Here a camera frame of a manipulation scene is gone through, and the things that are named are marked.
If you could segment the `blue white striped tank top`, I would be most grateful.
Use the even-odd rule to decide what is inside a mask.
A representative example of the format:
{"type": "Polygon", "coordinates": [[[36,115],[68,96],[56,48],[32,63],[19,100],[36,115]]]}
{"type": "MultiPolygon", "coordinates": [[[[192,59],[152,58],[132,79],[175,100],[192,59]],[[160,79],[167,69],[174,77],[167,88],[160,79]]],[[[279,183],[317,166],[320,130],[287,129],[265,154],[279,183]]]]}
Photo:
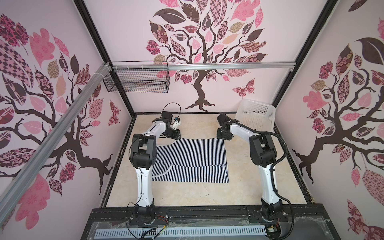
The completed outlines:
{"type": "Polygon", "coordinates": [[[184,139],[157,147],[153,181],[180,183],[229,183],[223,140],[184,139]]]}

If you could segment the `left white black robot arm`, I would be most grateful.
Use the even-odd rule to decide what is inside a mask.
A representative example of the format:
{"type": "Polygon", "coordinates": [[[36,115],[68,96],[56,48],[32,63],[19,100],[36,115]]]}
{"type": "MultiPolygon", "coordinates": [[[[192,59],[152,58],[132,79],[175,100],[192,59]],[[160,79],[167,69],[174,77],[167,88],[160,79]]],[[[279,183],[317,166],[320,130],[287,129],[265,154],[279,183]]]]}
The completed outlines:
{"type": "Polygon", "coordinates": [[[153,168],[157,160],[157,139],[160,136],[178,140],[181,132],[178,129],[179,118],[157,118],[148,130],[135,134],[130,146],[129,160],[137,175],[138,197],[134,205],[134,218],[144,219],[149,225],[155,221],[155,199],[152,191],[153,168]]]}

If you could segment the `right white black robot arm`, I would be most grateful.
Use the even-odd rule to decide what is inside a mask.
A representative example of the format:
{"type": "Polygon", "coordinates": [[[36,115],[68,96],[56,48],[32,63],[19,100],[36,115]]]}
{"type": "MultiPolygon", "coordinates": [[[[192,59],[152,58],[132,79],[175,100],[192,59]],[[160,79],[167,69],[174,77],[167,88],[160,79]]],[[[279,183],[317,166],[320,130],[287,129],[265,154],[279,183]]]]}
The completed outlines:
{"type": "Polygon", "coordinates": [[[234,136],[238,136],[249,144],[251,161],[258,166],[261,177],[263,191],[261,215],[267,222],[277,220],[284,210],[283,198],[278,193],[274,175],[278,153],[273,137],[277,135],[251,129],[224,113],[220,113],[217,120],[220,125],[217,130],[218,139],[230,141],[234,136]]]}

